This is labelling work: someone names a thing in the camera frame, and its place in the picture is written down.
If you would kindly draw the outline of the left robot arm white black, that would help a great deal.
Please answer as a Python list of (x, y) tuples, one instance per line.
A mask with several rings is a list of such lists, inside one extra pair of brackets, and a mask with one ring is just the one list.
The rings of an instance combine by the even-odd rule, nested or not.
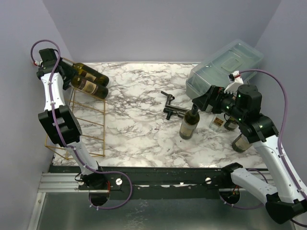
[(82, 141), (82, 129), (68, 105), (63, 92), (69, 87), (77, 72), (63, 61), (52, 48), (39, 51), (42, 59), (37, 76), (45, 92), (45, 107), (38, 119), (54, 144), (63, 147), (76, 160), (81, 169), (79, 182), (94, 189), (109, 187), (98, 162), (90, 155)]

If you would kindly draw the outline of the green wine bottle silver neck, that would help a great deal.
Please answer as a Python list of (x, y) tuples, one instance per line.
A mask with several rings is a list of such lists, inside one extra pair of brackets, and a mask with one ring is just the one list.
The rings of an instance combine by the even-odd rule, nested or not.
[(93, 81), (105, 87), (109, 84), (108, 76), (98, 72), (97, 70), (83, 63), (74, 63), (66, 58), (63, 58), (62, 61), (77, 70), (78, 74), (85, 77), (87, 80)]

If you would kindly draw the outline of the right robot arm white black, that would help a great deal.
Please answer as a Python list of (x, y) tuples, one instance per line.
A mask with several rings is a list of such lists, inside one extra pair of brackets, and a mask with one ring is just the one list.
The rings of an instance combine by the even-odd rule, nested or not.
[(256, 86), (243, 84), (236, 96), (212, 85), (192, 102), (201, 111), (210, 105), (212, 113), (225, 113), (235, 119), (241, 134), (261, 155), (274, 181), (271, 186), (237, 166), (221, 175), (222, 185), (230, 188), (236, 184), (249, 191), (265, 205), (276, 223), (283, 224), (307, 211), (307, 187), (281, 144), (281, 133), (269, 117), (260, 113), (261, 100), (262, 95)]

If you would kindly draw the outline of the green wine bottle near arm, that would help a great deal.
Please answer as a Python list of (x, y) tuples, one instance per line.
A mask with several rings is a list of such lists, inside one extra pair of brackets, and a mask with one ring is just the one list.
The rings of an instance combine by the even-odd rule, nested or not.
[(251, 146), (252, 146), (252, 144), (249, 143), (248, 139), (243, 134), (240, 134), (232, 142), (233, 150), (238, 152), (238, 153), (243, 153), (244, 151), (248, 150)]

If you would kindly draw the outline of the green wine bottle brown label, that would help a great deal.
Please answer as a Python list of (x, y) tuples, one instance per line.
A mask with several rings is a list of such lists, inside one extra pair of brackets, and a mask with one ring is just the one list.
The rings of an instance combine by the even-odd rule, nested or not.
[(81, 75), (67, 75), (65, 76), (65, 80), (67, 80), (74, 88), (100, 99), (105, 99), (108, 95), (108, 89), (105, 86), (87, 80)]

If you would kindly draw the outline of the green wine bottle white label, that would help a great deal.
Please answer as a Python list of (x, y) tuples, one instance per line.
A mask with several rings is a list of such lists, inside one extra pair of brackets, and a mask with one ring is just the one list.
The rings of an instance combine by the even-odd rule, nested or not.
[(184, 114), (179, 130), (182, 139), (191, 139), (200, 121), (198, 107), (193, 104), (192, 108)]

